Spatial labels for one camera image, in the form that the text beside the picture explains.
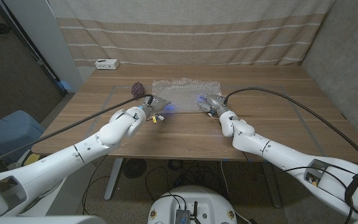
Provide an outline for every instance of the purple object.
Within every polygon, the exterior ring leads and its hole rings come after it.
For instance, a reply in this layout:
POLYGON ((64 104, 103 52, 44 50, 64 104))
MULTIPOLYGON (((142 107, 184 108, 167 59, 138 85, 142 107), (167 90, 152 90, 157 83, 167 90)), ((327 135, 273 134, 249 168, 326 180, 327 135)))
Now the purple object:
POLYGON ((134 97, 138 97, 138 96, 142 96, 144 95, 144 87, 143 84, 141 84, 140 82, 136 82, 133 86, 132 86, 132 91, 131 91, 132 95, 134 95, 134 97))

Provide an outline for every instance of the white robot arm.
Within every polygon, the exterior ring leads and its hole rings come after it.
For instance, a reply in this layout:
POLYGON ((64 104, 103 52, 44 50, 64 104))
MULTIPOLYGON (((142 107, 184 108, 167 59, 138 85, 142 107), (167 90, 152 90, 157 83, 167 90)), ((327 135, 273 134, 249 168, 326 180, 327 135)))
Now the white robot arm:
POLYGON ((63 178, 92 160, 106 155, 121 145, 123 137, 131 138, 146 119, 170 104, 154 97, 144 104, 119 110, 92 136, 62 149, 33 164, 0 173, 0 217, 20 214, 34 200, 42 198, 63 178))
POLYGON ((214 111, 226 137, 233 136, 233 146, 263 157, 299 180, 314 196, 338 212, 358 220, 358 165, 342 159, 304 154, 255 133, 255 129, 224 105, 224 98, 206 95, 205 112, 214 111))

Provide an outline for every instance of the blue chair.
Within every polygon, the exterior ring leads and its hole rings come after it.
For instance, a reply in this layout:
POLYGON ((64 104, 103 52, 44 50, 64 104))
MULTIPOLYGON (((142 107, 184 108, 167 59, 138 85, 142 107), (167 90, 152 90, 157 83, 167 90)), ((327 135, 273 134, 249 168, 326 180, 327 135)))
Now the blue chair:
MULTIPOLYGON (((7 115, 0 119, 0 154, 37 140, 44 131, 45 128, 24 111, 19 110, 7 115)), ((31 147, 32 145, 7 156, 5 161, 17 162, 31 147)))

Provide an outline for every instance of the black wire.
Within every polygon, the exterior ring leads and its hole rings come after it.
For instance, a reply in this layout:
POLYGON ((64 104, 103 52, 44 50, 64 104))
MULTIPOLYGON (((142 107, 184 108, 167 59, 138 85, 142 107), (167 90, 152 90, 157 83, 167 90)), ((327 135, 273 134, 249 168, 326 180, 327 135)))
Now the black wire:
POLYGON ((345 221, 345 224, 348 224, 352 218, 352 212, 353 212, 353 198, 351 197, 351 201, 350 201, 350 205, 351 205, 351 208, 349 210, 349 214, 347 215, 347 218, 346 218, 346 221, 345 221))
POLYGON ((241 151, 241 152, 242 152, 242 154, 246 157, 247 162, 249 162, 248 157, 247 157, 247 155, 245 154, 245 152, 244 152, 244 151, 241 151))
POLYGON ((132 102, 132 101, 134 101, 134 100, 137 100, 137 99, 140 99, 140 98, 143 98, 143 97, 146 97, 146 96, 149 96, 149 97, 150 97, 149 100, 148 100, 148 102, 147 102, 147 104, 150 105, 150 104, 152 103, 152 100, 153 100, 153 95, 151 95, 151 94, 145 94, 145 95, 143 95, 143 96, 138 96, 138 97, 132 98, 132 99, 130 99, 130 100, 127 100, 127 101, 124 101, 124 102, 122 102, 122 103, 119 103, 119 104, 117 104, 117 105, 115 105, 115 106, 112 106, 112 107, 110 107, 110 108, 107 108, 107 109, 104 109, 104 110, 102 110, 102 111, 99 111, 99 112, 97 112, 97 113, 95 113, 95 114, 93 114, 93 115, 91 115, 91 116, 89 116, 89 117, 87 117, 87 118, 82 119, 81 121, 77 121, 77 122, 75 122, 75 123, 73 123, 73 124, 71 124, 71 125, 69 125, 69 126, 67 126, 67 127, 64 127, 64 128, 62 128, 62 129, 60 129, 60 130, 58 130, 58 131, 55 131, 54 133, 50 133, 50 134, 48 134, 48 135, 46 135, 46 136, 44 136, 44 137, 41 137, 41 138, 39 138, 39 139, 36 140, 36 141, 30 142, 30 143, 28 143, 28 144, 26 144, 26 145, 24 145, 24 146, 22 146, 22 147, 19 147, 19 148, 15 149, 15 150, 12 150, 12 151, 10 151, 10 152, 7 152, 7 153, 5 153, 5 154, 3 154, 3 155, 0 156, 0 160, 3 159, 3 158, 5 158, 5 157, 7 157, 8 155, 10 155, 10 154, 12 154, 12 153, 15 153, 15 152, 17 152, 17 151, 19 151, 19 150, 21 150, 21 149, 27 147, 27 146, 31 146, 31 145, 33 145, 33 144, 37 144, 37 143, 39 143, 39 142, 42 142, 42 141, 44 141, 44 140, 46 140, 46 139, 48 139, 48 138, 50 138, 50 137, 53 137, 53 136, 55 136, 55 135, 57 135, 57 134, 60 134, 60 133, 62 133, 62 132, 64 132, 64 131, 67 131, 67 130, 69 130, 69 129, 71 129, 71 128, 74 128, 75 126, 77 126, 77 125, 79 125, 79 124, 82 124, 82 123, 84 123, 85 121, 88 121, 88 120, 90 120, 90 119, 92 119, 92 118, 95 118, 95 117, 97 117, 97 116, 99 116, 99 115, 101 115, 101 114, 103 114, 103 113, 105 113, 105 112, 111 111, 111 110, 113 110, 113 109, 116 109, 116 108, 119 107, 119 106, 125 105, 125 104, 127 104, 127 103, 129 103, 129 102, 132 102))
POLYGON ((166 180, 167 180, 168 193, 169 193, 170 195, 172 195, 172 197, 178 202, 179 209, 181 209, 181 208, 180 208, 180 203, 179 203, 178 199, 177 199, 175 196, 173 196, 173 194, 171 194, 171 192, 169 191, 169 189, 170 189, 171 187, 169 186, 169 183, 168 183, 168 171, 167 171, 167 169, 164 168, 164 167, 154 168, 154 169, 150 170, 149 173, 146 175, 146 178, 145 178, 144 181, 145 181, 147 193, 149 193, 149 196, 152 198, 153 202, 155 202, 155 200, 154 200, 152 194, 150 193, 149 186, 147 185, 147 178, 149 177, 149 175, 150 175, 153 171, 155 171, 155 170, 157 170, 157 169, 163 169, 163 170, 165 170, 165 178, 166 178, 166 180))
MULTIPOLYGON (((108 177, 110 177, 110 176, 103 176, 103 177, 99 177, 99 178, 97 178, 96 180, 94 180, 94 181, 92 181, 91 182, 91 184, 86 188, 86 190, 85 190, 85 193, 86 193, 86 195, 85 195, 85 199, 86 199, 86 197, 88 196, 88 190, 89 190, 89 188, 96 182, 96 181, 98 181, 98 180, 100 180, 100 179, 103 179, 103 178, 108 178, 108 177)), ((84 215, 84 212, 86 212, 87 214, 90 214, 86 209, 85 209, 85 203, 84 203, 84 201, 82 202, 82 208, 83 208, 83 215, 84 215)))
POLYGON ((188 182, 190 182, 192 184, 200 184, 200 185, 202 185, 202 182, 198 181, 199 179, 197 179, 197 177, 200 176, 199 174, 203 173, 203 180, 204 180, 204 175, 205 174, 211 174, 212 178, 218 180, 219 188, 221 190, 221 195, 225 195, 224 197, 227 198, 227 199, 229 198, 227 192, 225 191, 226 187, 225 187, 225 185, 223 183, 222 178, 220 178, 220 175, 215 174, 213 172, 214 170, 212 170, 211 168, 206 167, 206 166, 195 165, 195 166, 191 166, 191 167, 189 167, 187 169, 183 168, 183 170, 184 170, 184 172, 177 178, 175 183, 178 182, 178 179, 182 178, 183 180, 187 180, 188 182), (194 173, 193 174, 193 180, 187 178, 188 173, 194 173))
POLYGON ((296 167, 296 168, 291 168, 291 169, 286 169, 286 170, 281 170, 279 172, 277 172, 276 174, 279 174, 279 173, 282 173, 282 172, 288 172, 288 171, 292 171, 292 170, 297 170, 297 169, 307 169, 307 168, 311 168, 311 169, 316 169, 316 170, 320 170, 320 171, 323 171, 329 175, 331 175, 332 177, 334 177, 339 183, 342 184, 342 186, 347 189, 346 185, 344 184, 344 182, 342 182, 339 178, 337 178, 334 174, 324 170, 324 169, 320 169, 320 168, 317 168, 317 167, 311 167, 311 166, 303 166, 303 167, 296 167))
POLYGON ((307 112, 311 113, 313 116, 315 116, 316 118, 318 118, 320 121, 322 121, 324 124, 326 124, 328 127, 330 127, 332 130, 334 130, 336 133, 338 133, 338 135, 340 135, 343 139, 345 139, 351 146, 353 146, 353 148, 358 152, 358 145, 356 143, 354 143, 351 139, 349 139, 344 133, 342 133, 340 130, 338 130, 338 128, 335 128, 335 126, 333 126, 330 122, 326 121, 324 118, 322 118, 320 115, 316 114, 315 112, 313 112, 311 109, 307 108, 306 106, 303 106, 301 103, 293 100, 292 98, 290 98, 289 96, 283 95, 281 93, 277 93, 275 91, 272 90, 266 90, 264 88, 257 88, 257 87, 249 87, 249 88, 243 88, 241 90, 236 90, 230 94, 228 94, 228 96, 224 99, 224 105, 227 104, 227 101, 229 99, 229 97, 233 94, 239 93, 241 91, 246 91, 246 90, 259 90, 259 91, 264 91, 267 93, 272 93, 274 95, 277 96, 281 96, 284 99, 287 99, 289 101, 291 101, 292 103, 300 106, 302 109, 306 110, 307 112))
MULTIPOLYGON (((347 189, 346 185, 344 184, 344 182, 342 182, 338 177, 336 177, 334 174, 324 170, 324 169, 320 169, 320 168, 317 168, 317 167, 311 167, 311 166, 306 166, 306 167, 296 167, 296 168, 292 168, 292 169, 287 169, 287 170, 281 170, 279 172, 277 172, 276 174, 280 174, 282 172, 288 172, 288 171, 291 171, 291 170, 296 170, 296 169, 307 169, 307 168, 312 168, 312 169, 316 169, 316 170, 320 170, 320 171, 323 171, 329 175, 331 175, 332 177, 334 177, 339 183, 342 184, 342 186, 345 188, 345 190, 347 189)), ((353 207, 353 199, 351 197, 351 201, 350 201, 350 206, 349 206, 350 210, 349 210, 349 214, 347 215, 347 218, 346 218, 346 221, 345 221, 345 224, 348 224, 351 217, 352 217, 352 213, 353 213, 353 210, 354 210, 354 207, 353 207)))
POLYGON ((83 211, 82 211, 82 214, 84 215, 84 212, 87 212, 89 214, 88 211, 85 210, 85 204, 86 204, 86 196, 88 195, 88 189, 89 187, 91 186, 91 181, 92 181, 92 178, 94 176, 94 174, 96 173, 96 171, 98 171, 98 168, 100 167, 100 165, 103 163, 104 159, 107 158, 108 155, 105 155, 102 159, 102 161, 100 161, 100 163, 98 164, 98 166, 95 168, 95 170, 93 171, 92 175, 91 175, 91 178, 88 182, 88 186, 86 187, 86 190, 84 192, 84 194, 82 195, 82 208, 83 208, 83 211))
POLYGON ((186 200, 182 197, 182 196, 180 196, 180 195, 173 195, 173 194, 170 194, 170 195, 163 195, 163 196, 161 196, 161 197, 159 197, 158 199, 160 199, 160 198, 165 198, 165 197, 180 197, 182 200, 183 200, 183 202, 185 203, 185 210, 187 209, 187 204, 186 204, 186 200))

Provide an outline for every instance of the beige curtain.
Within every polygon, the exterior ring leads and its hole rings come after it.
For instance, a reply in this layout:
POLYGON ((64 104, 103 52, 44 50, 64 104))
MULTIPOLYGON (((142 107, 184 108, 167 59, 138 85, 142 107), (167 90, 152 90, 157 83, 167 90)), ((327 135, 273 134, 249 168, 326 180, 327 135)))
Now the beige curtain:
POLYGON ((297 65, 333 0, 49 0, 74 61, 297 65))

